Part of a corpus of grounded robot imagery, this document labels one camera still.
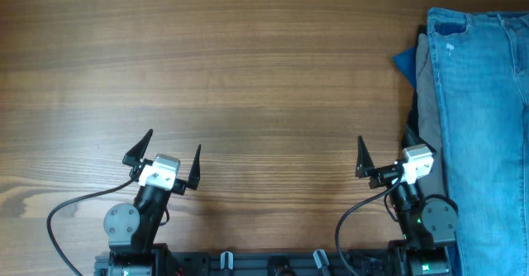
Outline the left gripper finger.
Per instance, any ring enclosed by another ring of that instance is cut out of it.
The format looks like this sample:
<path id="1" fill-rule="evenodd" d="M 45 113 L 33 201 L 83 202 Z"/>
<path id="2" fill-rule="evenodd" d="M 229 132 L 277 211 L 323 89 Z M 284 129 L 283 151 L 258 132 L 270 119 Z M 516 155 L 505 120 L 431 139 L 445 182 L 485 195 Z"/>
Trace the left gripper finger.
<path id="1" fill-rule="evenodd" d="M 198 189 L 198 185 L 201 179 L 201 169 L 200 169 L 201 148 L 202 146 L 199 145 L 196 150 L 195 156 L 193 158 L 193 163 L 192 163 L 189 175 L 188 175 L 187 188 L 192 189 L 192 190 Z"/>
<path id="2" fill-rule="evenodd" d="M 145 135 L 132 148 L 130 148 L 123 156 L 122 163 L 130 167 L 139 167 L 144 158 L 150 139 L 153 135 L 153 130 L 149 129 Z"/>

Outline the grey rail clip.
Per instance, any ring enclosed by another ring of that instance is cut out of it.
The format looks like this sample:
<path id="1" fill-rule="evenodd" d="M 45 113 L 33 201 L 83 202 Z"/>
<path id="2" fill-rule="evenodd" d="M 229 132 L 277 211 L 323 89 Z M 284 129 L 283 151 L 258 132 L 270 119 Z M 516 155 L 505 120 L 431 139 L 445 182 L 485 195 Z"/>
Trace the grey rail clip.
<path id="1" fill-rule="evenodd" d="M 220 270 L 234 269 L 234 255 L 230 251 L 224 251 L 220 255 Z"/>
<path id="2" fill-rule="evenodd" d="M 326 251 L 323 249 L 318 249 L 313 252 L 313 258 L 316 263 L 316 266 L 320 270 L 328 269 L 330 266 L 329 260 L 326 255 Z"/>

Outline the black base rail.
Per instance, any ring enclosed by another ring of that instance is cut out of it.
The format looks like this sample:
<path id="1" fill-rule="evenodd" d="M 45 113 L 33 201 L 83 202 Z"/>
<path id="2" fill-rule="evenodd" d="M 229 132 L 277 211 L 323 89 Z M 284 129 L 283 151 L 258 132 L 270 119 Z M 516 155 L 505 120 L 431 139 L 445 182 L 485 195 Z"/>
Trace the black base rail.
<path id="1" fill-rule="evenodd" d="M 256 253 L 234 255 L 234 269 L 220 270 L 220 255 L 174 252 L 165 262 L 148 264 L 110 261 L 98 256 L 95 275 L 349 275 L 337 253 L 326 252 L 330 266 L 317 268 L 313 252 Z M 345 259 L 357 275 L 451 275 L 444 250 L 409 252 L 399 250 L 350 250 Z"/>

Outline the light blue denim jeans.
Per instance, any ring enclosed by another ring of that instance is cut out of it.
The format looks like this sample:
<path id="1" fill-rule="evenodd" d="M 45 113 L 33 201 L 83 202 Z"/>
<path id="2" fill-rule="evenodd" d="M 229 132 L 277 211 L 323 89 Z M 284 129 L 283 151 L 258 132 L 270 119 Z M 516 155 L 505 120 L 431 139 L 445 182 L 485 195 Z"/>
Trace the light blue denim jeans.
<path id="1" fill-rule="evenodd" d="M 434 7 L 427 35 L 461 275 L 528 272 L 528 15 Z"/>

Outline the left grey rail clip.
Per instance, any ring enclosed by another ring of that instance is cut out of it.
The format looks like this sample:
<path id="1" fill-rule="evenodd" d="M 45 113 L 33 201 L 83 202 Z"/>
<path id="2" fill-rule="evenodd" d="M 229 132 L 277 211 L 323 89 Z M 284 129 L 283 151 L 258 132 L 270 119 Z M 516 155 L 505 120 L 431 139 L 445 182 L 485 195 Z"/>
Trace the left grey rail clip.
<path id="1" fill-rule="evenodd" d="M 234 269 L 234 255 L 230 251 L 224 251 L 220 255 L 220 270 Z"/>

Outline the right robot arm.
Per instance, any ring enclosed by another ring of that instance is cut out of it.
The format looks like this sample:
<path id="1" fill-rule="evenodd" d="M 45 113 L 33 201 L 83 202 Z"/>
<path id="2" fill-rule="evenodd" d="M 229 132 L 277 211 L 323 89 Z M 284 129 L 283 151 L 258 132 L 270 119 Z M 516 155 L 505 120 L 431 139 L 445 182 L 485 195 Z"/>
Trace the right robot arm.
<path id="1" fill-rule="evenodd" d="M 359 275 L 452 275 L 449 248 L 455 244 L 458 207 L 448 197 L 426 195 L 419 180 L 433 169 L 436 150 L 422 138 L 410 135 L 412 144 L 393 164 L 376 167 L 362 137 L 357 140 L 355 175 L 368 178 L 369 187 L 386 188 L 393 217 L 403 238 L 385 250 L 351 251 L 346 259 Z"/>

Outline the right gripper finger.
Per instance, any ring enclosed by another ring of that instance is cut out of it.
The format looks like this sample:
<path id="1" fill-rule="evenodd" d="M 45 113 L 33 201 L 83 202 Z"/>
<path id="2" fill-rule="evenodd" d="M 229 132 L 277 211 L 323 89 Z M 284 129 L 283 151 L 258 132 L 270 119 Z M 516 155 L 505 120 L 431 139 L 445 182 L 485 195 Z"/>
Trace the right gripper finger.
<path id="1" fill-rule="evenodd" d="M 374 172 L 374 163 L 369 155 L 362 136 L 357 137 L 358 155 L 356 161 L 355 176 L 357 178 L 367 178 Z"/>
<path id="2" fill-rule="evenodd" d="M 425 142 L 418 135 L 418 133 L 415 130 L 413 130 L 409 125 L 406 125 L 404 127 L 404 133 L 403 133 L 403 147 L 408 148 L 408 147 L 413 147 L 416 145 L 425 145 L 433 155 L 436 154 L 436 150 L 431 145 Z"/>

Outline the right grey rail clip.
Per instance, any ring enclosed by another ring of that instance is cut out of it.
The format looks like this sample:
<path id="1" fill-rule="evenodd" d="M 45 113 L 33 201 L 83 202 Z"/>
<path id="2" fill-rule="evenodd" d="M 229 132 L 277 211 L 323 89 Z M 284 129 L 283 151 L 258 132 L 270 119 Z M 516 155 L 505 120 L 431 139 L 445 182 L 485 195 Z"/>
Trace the right grey rail clip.
<path id="1" fill-rule="evenodd" d="M 316 263 L 316 266 L 320 270 L 328 269 L 330 266 L 329 260 L 326 255 L 326 251 L 323 249 L 318 249 L 313 252 L 313 258 Z"/>

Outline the dark blue folded garment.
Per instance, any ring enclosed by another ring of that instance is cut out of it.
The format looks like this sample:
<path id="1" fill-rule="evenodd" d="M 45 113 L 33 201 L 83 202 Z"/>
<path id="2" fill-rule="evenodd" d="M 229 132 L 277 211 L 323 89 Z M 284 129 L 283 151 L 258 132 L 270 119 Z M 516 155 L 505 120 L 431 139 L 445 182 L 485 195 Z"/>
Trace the dark blue folded garment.
<path id="1" fill-rule="evenodd" d="M 403 74 L 406 80 L 414 89 L 417 88 L 416 80 L 416 52 L 417 48 L 412 47 L 393 56 L 393 63 L 396 68 Z"/>

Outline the grey folded shorts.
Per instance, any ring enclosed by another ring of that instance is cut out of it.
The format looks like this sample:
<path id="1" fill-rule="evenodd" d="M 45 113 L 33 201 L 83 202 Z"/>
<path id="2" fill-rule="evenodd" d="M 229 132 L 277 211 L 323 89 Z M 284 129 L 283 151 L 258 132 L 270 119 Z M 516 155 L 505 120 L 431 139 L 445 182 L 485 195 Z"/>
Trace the grey folded shorts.
<path id="1" fill-rule="evenodd" d="M 431 172 L 419 180 L 425 195 L 447 195 L 443 173 L 442 139 L 433 70 L 426 34 L 417 38 L 416 82 L 419 136 L 436 151 Z"/>

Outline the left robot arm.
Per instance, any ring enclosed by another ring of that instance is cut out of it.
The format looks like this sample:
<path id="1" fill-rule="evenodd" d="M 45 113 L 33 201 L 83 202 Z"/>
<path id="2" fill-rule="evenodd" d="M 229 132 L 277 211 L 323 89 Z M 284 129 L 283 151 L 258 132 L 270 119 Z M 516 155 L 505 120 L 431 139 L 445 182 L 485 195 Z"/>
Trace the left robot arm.
<path id="1" fill-rule="evenodd" d="M 110 249 L 107 259 L 94 265 L 95 275 L 183 275 L 184 271 L 166 244 L 154 242 L 157 231 L 168 219 L 168 203 L 172 194 L 183 196 L 200 183 L 200 154 L 197 148 L 189 176 L 178 178 L 180 160 L 158 154 L 155 159 L 144 157 L 153 131 L 124 155 L 122 163 L 131 167 L 132 182 L 140 185 L 132 203 L 112 207 L 103 221 Z"/>

